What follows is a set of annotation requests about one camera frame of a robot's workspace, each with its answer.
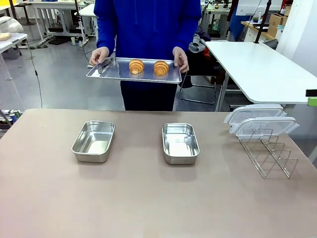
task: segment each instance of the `hand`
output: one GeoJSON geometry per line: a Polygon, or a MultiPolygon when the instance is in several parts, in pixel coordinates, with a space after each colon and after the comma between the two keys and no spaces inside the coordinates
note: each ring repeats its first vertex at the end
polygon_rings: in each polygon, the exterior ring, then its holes
{"type": "Polygon", "coordinates": [[[180,72],[185,73],[189,70],[187,56],[182,48],[176,46],[173,49],[174,65],[180,66],[180,72]]]}
{"type": "Polygon", "coordinates": [[[109,49],[107,47],[100,47],[92,52],[89,64],[95,66],[98,63],[102,63],[108,56],[109,49]]]}

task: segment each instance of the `blue cloth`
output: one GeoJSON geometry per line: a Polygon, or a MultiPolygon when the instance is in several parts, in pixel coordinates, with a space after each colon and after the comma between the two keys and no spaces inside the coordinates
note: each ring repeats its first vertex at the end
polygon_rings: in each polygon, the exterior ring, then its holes
{"type": "Polygon", "coordinates": [[[200,0],[96,0],[94,13],[98,48],[112,54],[117,36],[117,57],[173,60],[175,46],[188,50],[201,7],[200,0]]]}
{"type": "Polygon", "coordinates": [[[251,18],[250,16],[237,16],[237,8],[238,6],[234,8],[230,21],[230,32],[234,40],[240,36],[244,29],[244,25],[241,24],[241,21],[248,21],[251,18]]]}

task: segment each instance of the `green tape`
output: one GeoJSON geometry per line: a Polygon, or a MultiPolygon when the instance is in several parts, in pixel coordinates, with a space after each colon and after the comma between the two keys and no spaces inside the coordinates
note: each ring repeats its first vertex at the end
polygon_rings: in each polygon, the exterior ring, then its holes
{"type": "Polygon", "coordinates": [[[317,97],[308,98],[308,106],[317,107],[317,97]]]}

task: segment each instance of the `tray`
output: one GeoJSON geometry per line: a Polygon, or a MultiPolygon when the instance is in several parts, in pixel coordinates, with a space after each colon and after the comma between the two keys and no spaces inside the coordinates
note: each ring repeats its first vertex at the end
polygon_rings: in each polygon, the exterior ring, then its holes
{"type": "Polygon", "coordinates": [[[199,146],[194,128],[186,123],[169,123],[162,127],[165,161],[172,165],[190,165],[196,162],[199,146]]]}
{"type": "Polygon", "coordinates": [[[131,58],[116,58],[114,63],[107,66],[102,74],[98,73],[97,66],[95,66],[86,76],[155,83],[180,83],[182,81],[179,67],[174,66],[173,60],[164,60],[168,64],[169,70],[168,73],[163,76],[156,76],[154,74],[154,63],[158,61],[158,59],[140,59],[144,63],[144,70],[139,74],[130,73],[129,63],[131,60],[131,58]]]}
{"type": "Polygon", "coordinates": [[[110,153],[115,124],[91,120],[81,128],[72,151],[80,162],[103,163],[110,153]]]}

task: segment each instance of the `white plastic lid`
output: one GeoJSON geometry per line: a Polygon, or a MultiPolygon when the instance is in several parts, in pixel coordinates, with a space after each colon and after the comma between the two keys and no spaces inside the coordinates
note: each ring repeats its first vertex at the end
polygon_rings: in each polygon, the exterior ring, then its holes
{"type": "Polygon", "coordinates": [[[286,115],[287,113],[279,104],[252,104],[236,108],[225,118],[224,123],[233,126],[248,118],[283,117],[286,115]]]}
{"type": "Polygon", "coordinates": [[[233,125],[229,133],[236,134],[239,138],[252,137],[256,139],[266,135],[290,133],[298,126],[295,118],[291,117],[249,118],[239,124],[233,125]]]}

